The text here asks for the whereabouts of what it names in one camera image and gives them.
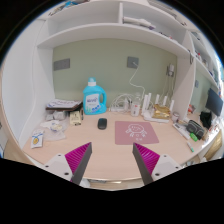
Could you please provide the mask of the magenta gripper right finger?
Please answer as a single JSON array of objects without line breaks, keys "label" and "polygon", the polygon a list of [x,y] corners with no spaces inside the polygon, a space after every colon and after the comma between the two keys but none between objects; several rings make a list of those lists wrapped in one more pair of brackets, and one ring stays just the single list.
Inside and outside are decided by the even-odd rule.
[{"label": "magenta gripper right finger", "polygon": [[160,155],[137,143],[133,144],[132,153],[139,168],[143,183],[145,185],[152,183],[152,172],[159,161]]}]

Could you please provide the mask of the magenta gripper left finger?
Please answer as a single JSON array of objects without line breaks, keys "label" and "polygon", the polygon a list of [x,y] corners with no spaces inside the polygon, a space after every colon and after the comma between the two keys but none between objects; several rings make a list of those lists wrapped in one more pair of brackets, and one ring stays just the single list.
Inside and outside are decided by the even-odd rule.
[{"label": "magenta gripper left finger", "polygon": [[92,154],[92,143],[89,142],[70,151],[65,159],[72,171],[71,182],[79,185]]}]

